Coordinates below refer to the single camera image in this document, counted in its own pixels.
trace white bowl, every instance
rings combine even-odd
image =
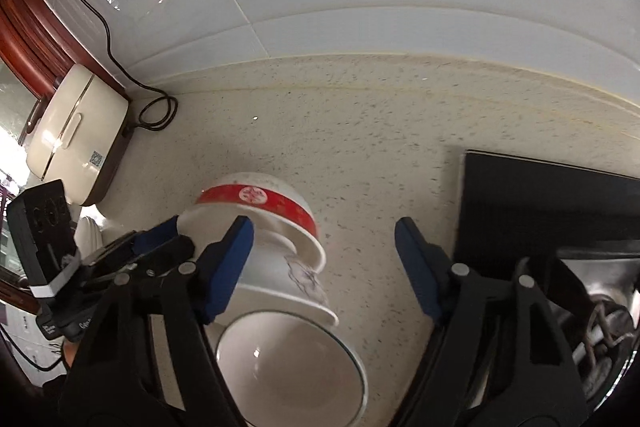
[[[91,217],[81,217],[74,233],[74,241],[82,259],[89,257],[98,248],[102,248],[102,232]]]
[[[302,317],[244,315],[220,337],[216,359],[254,427],[348,427],[366,407],[367,379],[358,358]]]
[[[177,229],[191,238],[197,257],[209,243],[222,239],[236,216],[229,212],[228,204],[196,207],[178,216]],[[338,317],[328,307],[317,274],[296,255],[293,242],[277,232],[259,228],[255,216],[250,217],[254,222],[254,246],[226,311],[216,317],[216,322],[227,325],[249,312],[280,310],[325,327],[337,325]]]
[[[261,208],[236,203],[197,203],[178,216],[178,232],[189,235],[201,252],[209,243],[220,241],[238,216],[247,216],[255,230],[270,230],[289,239],[300,260],[314,272],[326,265],[326,254],[318,240],[296,223]]]
[[[230,212],[236,216],[249,216],[257,228],[273,230],[292,240],[298,255],[313,270],[319,273],[324,268],[326,254],[318,241],[311,208],[285,182],[257,172],[229,174],[203,190],[196,201],[196,207],[209,204],[232,205]]]
[[[226,311],[216,322],[228,325],[241,315],[257,311],[282,311],[301,315],[331,328],[338,316],[317,274],[296,256],[292,242],[268,230],[255,230],[249,254]]]

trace black cable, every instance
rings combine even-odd
[[[0,324],[0,330],[2,331],[2,340],[4,341],[4,338],[6,338],[12,346],[14,346],[15,350],[20,353],[20,355],[27,361],[29,362],[31,365],[33,365],[33,367],[35,367],[37,370],[39,371],[44,371],[45,373],[47,371],[51,371],[53,368],[55,368],[60,362],[62,362],[62,356],[60,356],[59,359],[57,359],[54,363],[52,363],[51,365],[47,365],[47,367],[42,367],[41,365],[38,365],[37,363],[33,362],[33,360],[31,360],[29,357],[27,357],[27,355],[25,355],[22,350],[18,347],[18,345],[14,342],[14,340],[11,338],[11,336],[9,336],[9,333],[6,332],[6,330],[4,329],[4,326],[2,324]]]
[[[175,98],[174,96],[169,95],[165,90],[159,89],[158,87],[147,86],[142,82],[139,82],[135,78],[133,78],[127,72],[127,70],[122,67],[122,65],[116,60],[116,58],[111,53],[111,31],[109,29],[109,25],[107,24],[106,19],[102,16],[100,12],[98,12],[97,9],[91,6],[88,0],[80,0],[80,2],[84,4],[89,10],[91,10],[91,12],[96,17],[98,17],[98,19],[100,19],[102,26],[104,26],[104,31],[107,33],[107,54],[109,55],[109,58],[113,61],[113,63],[118,67],[118,69],[122,71],[122,73],[124,73],[124,75],[131,82],[136,84],[136,86],[142,87],[143,89],[160,94],[160,96],[153,99],[151,102],[146,104],[145,107],[142,108],[142,110],[138,115],[138,123],[135,124],[133,127],[142,127],[142,129],[146,129],[149,131],[162,131],[162,129],[164,129],[170,123],[172,123],[173,119],[175,118],[175,113],[178,111],[178,99]],[[143,119],[143,115],[149,110],[149,108],[151,108],[153,105],[156,105],[156,103],[158,102],[162,102],[163,100],[166,100],[166,105],[167,105],[166,114],[164,115],[164,117],[154,122],[145,121]]]

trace speckled countertop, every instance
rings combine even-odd
[[[286,58],[184,74],[166,87],[180,110],[165,131],[133,137],[98,206],[110,233],[180,213],[228,172],[267,172],[296,187],[319,221],[337,333],[367,369],[367,427],[388,424],[431,330],[395,253],[394,224],[412,216],[450,251],[465,149],[640,175],[636,106],[482,62]]]

